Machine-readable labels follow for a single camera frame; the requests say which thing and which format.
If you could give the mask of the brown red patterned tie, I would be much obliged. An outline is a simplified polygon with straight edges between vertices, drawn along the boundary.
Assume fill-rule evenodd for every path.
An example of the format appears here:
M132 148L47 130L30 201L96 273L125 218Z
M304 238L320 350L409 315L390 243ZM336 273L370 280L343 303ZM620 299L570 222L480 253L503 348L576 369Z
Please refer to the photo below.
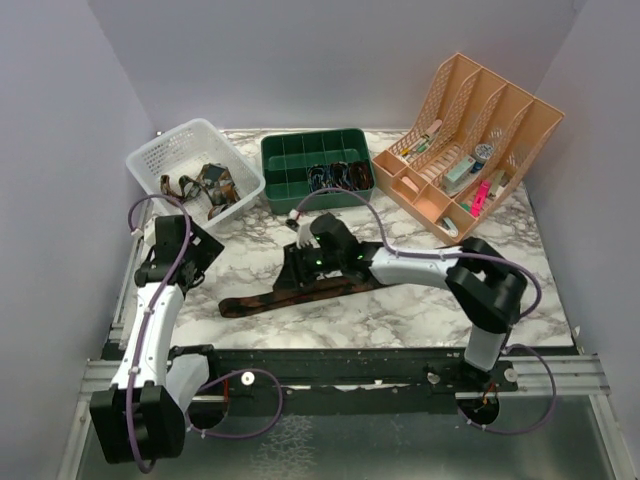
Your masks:
M382 289L384 285L376 280L368 266L373 254L381 246L379 242L363 242L360 244L356 257L342 272L355 284L354 293L364 293ZM219 312L224 318L242 318L259 313L272 311L284 307L301 305L321 300L327 300L347 295L319 294L319 295L291 295L277 294L272 290L248 297L225 298L218 303Z

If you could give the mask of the white plastic basket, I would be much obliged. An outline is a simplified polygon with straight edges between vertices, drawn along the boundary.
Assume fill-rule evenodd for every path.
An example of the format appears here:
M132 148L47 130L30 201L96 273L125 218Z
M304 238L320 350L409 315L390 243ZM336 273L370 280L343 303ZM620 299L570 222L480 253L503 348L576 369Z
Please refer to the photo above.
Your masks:
M147 142L126 159L126 166L147 194L161 192L161 178L169 178L171 189L180 194L179 179L195 180L206 165L226 168L234 182L239 200L213 217L208 214L212 203L203 193L185 202L193 220L212 233L251 209L266 181L251 163L209 121L196 118L183 123Z

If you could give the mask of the green compartment tray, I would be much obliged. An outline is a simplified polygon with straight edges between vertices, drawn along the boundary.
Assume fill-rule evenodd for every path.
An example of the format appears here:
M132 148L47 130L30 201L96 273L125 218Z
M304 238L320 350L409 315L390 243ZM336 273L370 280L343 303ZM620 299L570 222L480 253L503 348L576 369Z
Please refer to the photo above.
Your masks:
M356 128L274 134L260 144L265 195L271 212L285 215L310 193L306 211L360 204L350 191L368 200L376 186L365 134Z

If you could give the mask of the peach desk organizer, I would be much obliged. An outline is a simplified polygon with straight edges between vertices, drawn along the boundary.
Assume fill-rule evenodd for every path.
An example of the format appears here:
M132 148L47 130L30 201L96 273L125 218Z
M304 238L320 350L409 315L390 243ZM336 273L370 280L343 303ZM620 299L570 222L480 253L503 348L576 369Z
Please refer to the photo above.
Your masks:
M374 158L377 186L453 245L518 187L563 118L456 53L439 66L412 128Z

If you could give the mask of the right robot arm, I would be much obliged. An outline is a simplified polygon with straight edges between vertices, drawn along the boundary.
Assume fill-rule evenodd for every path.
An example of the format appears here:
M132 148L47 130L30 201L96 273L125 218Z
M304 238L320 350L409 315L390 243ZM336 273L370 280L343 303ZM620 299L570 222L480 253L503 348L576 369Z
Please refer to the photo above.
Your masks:
M485 241L468 238L434 250L393 252L382 242L360 241L331 213L309 223L292 210L286 226L296 240L284 247L285 286L316 291L319 282L340 274L363 286L421 285L451 292L472 324L461 383L481 391L496 376L495 365L521 313L527 279Z

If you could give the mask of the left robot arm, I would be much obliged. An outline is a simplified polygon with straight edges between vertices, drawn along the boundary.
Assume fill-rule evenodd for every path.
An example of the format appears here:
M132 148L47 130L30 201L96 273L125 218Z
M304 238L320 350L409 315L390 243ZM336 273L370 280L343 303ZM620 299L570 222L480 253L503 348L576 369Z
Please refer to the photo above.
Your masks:
M156 218L154 231L155 243L134 274L136 314L125 354L89 404L106 461L133 462L143 473L181 454L193 398L214 392L221 380L211 348L172 348L171 337L186 294L224 247L182 215Z

